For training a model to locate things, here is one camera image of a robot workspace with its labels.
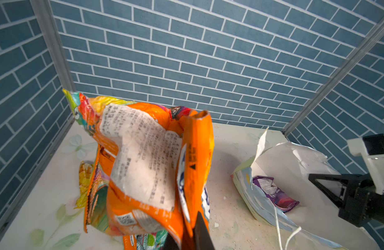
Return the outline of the yellow snack bag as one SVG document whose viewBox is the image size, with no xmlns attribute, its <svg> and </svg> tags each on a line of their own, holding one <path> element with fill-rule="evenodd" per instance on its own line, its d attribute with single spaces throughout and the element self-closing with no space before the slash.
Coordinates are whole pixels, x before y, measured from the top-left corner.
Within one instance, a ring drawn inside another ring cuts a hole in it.
<svg viewBox="0 0 384 250">
<path fill-rule="evenodd" d="M 76 201 L 75 208 L 83 208 L 87 204 L 88 188 L 93 174 L 94 167 L 92 164 L 82 161 L 79 166 L 79 190 L 80 197 Z"/>
</svg>

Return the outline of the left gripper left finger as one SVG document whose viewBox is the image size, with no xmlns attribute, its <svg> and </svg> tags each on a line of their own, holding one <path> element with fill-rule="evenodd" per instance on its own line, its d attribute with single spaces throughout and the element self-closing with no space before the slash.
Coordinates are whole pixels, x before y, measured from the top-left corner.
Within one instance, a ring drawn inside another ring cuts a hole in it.
<svg viewBox="0 0 384 250">
<path fill-rule="evenodd" d="M 179 250 L 179 247 L 170 234 L 168 234 L 162 250 Z"/>
</svg>

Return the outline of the purple snack packet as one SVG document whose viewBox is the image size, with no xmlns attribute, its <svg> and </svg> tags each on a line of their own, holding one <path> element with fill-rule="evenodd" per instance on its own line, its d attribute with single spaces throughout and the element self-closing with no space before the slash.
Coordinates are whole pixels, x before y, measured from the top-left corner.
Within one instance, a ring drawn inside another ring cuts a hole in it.
<svg viewBox="0 0 384 250">
<path fill-rule="evenodd" d="M 300 202 L 292 199 L 274 184 L 273 177 L 255 176 L 252 183 L 259 187 L 265 196 L 282 212 L 287 213 L 297 207 Z"/>
</svg>

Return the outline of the green floral paper bag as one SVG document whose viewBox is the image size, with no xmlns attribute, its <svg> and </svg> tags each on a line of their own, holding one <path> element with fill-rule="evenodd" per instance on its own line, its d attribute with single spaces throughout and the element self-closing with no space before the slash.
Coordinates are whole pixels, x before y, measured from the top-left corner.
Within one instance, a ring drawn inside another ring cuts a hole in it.
<svg viewBox="0 0 384 250">
<path fill-rule="evenodd" d="M 309 174 L 336 174 L 327 157 L 293 142 L 271 144 L 274 131 L 265 130 L 255 155 L 239 165 L 232 180 L 257 220 L 276 230 L 276 246 L 288 250 L 377 250 L 362 227 L 339 218 L 338 208 L 309 179 Z M 255 176 L 273 177 L 274 184 L 300 204 L 282 212 L 252 183 Z"/>
</svg>

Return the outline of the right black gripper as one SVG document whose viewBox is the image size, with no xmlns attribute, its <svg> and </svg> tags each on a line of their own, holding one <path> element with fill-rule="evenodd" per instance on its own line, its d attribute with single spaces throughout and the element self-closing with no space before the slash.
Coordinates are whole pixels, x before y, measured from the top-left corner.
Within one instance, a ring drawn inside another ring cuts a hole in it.
<svg viewBox="0 0 384 250">
<path fill-rule="evenodd" d="M 384 224 L 384 191 L 374 191 L 369 174 L 309 174 L 308 179 L 339 208 L 341 219 L 356 227 L 371 220 Z"/>
</svg>

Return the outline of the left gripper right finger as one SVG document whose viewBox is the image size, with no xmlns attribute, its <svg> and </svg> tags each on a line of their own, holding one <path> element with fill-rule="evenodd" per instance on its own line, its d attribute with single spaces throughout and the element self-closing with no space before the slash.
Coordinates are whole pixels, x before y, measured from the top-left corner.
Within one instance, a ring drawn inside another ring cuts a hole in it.
<svg viewBox="0 0 384 250">
<path fill-rule="evenodd" d="M 201 212 L 198 212 L 194 228 L 196 250 L 215 250 Z"/>
</svg>

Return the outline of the teal Fox's blossom candy bag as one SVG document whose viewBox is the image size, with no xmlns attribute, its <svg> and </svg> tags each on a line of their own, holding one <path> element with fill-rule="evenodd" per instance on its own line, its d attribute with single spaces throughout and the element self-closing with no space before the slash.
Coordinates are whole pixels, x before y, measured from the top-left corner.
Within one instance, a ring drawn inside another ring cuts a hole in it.
<svg viewBox="0 0 384 250">
<path fill-rule="evenodd" d="M 167 237 L 166 230 L 137 235 L 137 250 L 163 250 Z"/>
</svg>

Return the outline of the orange Fox's candy bag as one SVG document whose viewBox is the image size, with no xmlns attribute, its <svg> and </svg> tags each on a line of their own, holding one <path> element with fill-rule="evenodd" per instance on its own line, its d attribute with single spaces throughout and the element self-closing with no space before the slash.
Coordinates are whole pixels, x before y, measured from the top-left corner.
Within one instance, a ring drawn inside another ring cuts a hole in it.
<svg viewBox="0 0 384 250">
<path fill-rule="evenodd" d="M 210 231 L 210 113 L 68 90 L 64 95 L 76 122 L 97 142 L 84 227 L 122 239 L 166 230 L 179 250 L 195 250 L 198 212 Z"/>
<path fill-rule="evenodd" d="M 137 250 L 137 241 L 134 235 L 123 237 L 124 250 Z"/>
</svg>

